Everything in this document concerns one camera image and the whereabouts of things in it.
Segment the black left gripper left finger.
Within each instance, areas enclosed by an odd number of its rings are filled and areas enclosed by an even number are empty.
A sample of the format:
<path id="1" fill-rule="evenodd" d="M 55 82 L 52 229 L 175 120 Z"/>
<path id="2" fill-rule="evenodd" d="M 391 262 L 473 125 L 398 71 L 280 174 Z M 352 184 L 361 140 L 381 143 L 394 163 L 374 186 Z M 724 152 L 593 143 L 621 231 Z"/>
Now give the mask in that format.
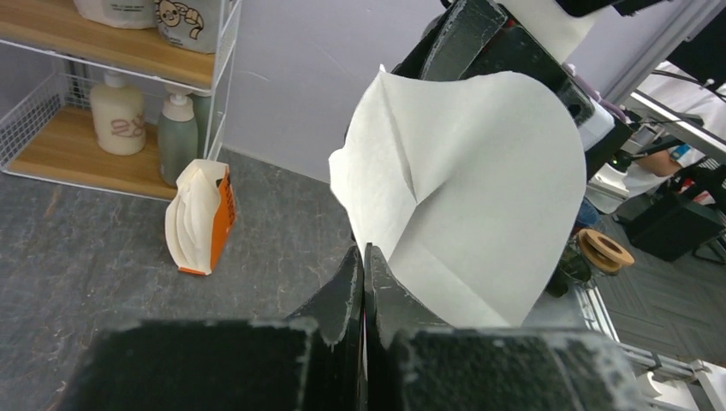
<path id="1" fill-rule="evenodd" d="M 62 410 L 356 410 L 361 256 L 283 319 L 147 320 L 106 330 Z"/>

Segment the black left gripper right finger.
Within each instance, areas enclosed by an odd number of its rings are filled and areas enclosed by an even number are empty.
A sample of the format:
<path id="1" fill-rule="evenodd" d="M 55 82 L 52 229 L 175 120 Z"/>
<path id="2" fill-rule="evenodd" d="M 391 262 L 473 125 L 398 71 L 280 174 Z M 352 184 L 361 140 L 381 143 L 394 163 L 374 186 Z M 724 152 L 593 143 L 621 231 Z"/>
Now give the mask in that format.
<path id="1" fill-rule="evenodd" d="M 621 348 L 594 331 L 457 328 L 364 257 L 371 410 L 644 410 Z"/>

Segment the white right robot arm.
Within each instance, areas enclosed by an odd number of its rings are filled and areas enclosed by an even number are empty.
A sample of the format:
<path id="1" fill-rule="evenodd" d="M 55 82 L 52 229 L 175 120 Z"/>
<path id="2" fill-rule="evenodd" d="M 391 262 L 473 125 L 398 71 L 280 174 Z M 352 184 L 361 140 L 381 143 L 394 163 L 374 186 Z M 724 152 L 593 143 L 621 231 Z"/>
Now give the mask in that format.
<path id="1" fill-rule="evenodd" d="M 675 40 L 667 40 L 665 31 L 675 22 L 686 8 L 686 1 L 622 1 L 609 8 L 601 9 L 597 13 L 587 35 L 584 35 L 577 47 L 573 48 L 565 63 L 574 65 L 575 73 L 594 90 L 614 98 L 615 87 L 623 83 L 623 78 L 636 73 L 636 63 L 644 62 L 646 49 L 650 46 L 661 52 L 663 47 L 658 42 L 670 47 Z M 398 64 L 393 74 L 403 77 L 420 79 L 423 73 L 425 58 L 432 51 L 435 38 L 441 31 L 443 23 L 438 21 L 449 17 L 450 12 L 434 19 L 428 33 L 414 47 L 408 56 Z M 526 45 L 524 51 L 505 51 L 502 47 L 495 47 L 500 52 L 504 63 L 502 69 L 514 70 L 525 63 L 524 57 L 534 57 L 535 46 Z M 547 86 L 564 86 L 564 68 L 549 68 L 549 63 L 531 63 L 521 66 L 522 73 L 540 80 L 543 78 Z M 585 151 L 586 173 L 588 180 L 602 168 L 606 161 L 616 152 L 616 143 L 625 142 L 625 126 L 623 120 L 615 120 L 614 131 L 609 132 L 604 140 L 596 143 L 593 148 Z"/>

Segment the orange coffee filter box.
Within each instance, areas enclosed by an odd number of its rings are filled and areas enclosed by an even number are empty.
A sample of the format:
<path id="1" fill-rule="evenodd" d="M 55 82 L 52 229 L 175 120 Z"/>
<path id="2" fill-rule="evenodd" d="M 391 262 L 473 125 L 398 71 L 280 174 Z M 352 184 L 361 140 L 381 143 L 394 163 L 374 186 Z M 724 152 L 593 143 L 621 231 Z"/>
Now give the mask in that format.
<path id="1" fill-rule="evenodd" d="M 167 249 L 181 272 L 208 276 L 216 267 L 236 219 L 227 164 L 195 159 L 176 179 L 165 212 Z"/>

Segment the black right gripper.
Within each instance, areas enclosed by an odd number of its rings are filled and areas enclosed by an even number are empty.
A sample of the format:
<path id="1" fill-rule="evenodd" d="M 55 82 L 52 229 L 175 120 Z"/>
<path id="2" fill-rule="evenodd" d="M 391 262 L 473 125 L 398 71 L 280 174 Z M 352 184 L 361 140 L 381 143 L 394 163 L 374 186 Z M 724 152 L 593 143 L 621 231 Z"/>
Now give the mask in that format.
<path id="1" fill-rule="evenodd" d="M 565 63 L 594 26 L 596 15 L 574 16 L 560 1 L 446 1 L 419 43 L 393 74 L 454 81 L 512 71 L 544 84 L 576 125 L 594 104 Z"/>

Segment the white paper coffee filter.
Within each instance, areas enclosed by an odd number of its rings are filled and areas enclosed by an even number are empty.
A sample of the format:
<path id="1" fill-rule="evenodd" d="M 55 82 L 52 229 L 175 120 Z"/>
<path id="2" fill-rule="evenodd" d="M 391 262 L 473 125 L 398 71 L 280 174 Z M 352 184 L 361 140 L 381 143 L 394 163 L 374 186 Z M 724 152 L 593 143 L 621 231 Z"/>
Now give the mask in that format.
<path id="1" fill-rule="evenodd" d="M 461 328 L 518 327 L 544 291 L 586 188 L 580 135 L 525 74 L 426 81 L 380 71 L 330 188 L 359 248 Z"/>

